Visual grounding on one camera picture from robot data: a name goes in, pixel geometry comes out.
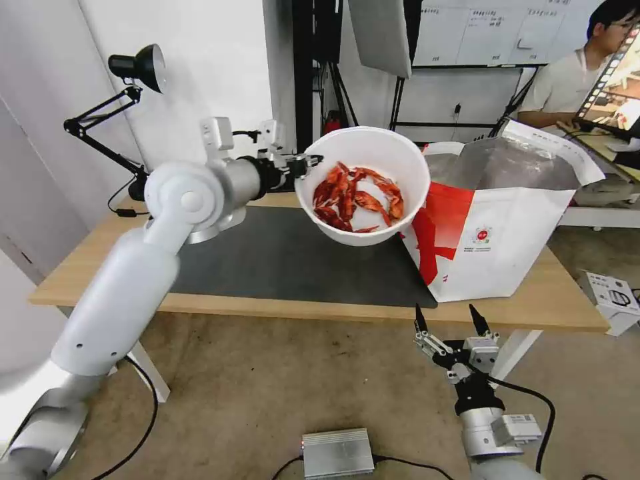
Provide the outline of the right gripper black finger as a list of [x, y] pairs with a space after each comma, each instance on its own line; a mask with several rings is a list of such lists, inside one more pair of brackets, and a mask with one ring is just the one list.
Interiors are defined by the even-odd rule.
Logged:
[[415, 304], [415, 336], [414, 343], [426, 354], [434, 364], [444, 368], [451, 368], [451, 348], [432, 334], [426, 324], [420, 304]]
[[467, 339], [469, 346], [497, 346], [499, 334], [491, 332], [486, 318], [478, 312], [473, 304], [469, 304], [469, 310], [477, 332], [476, 336]]

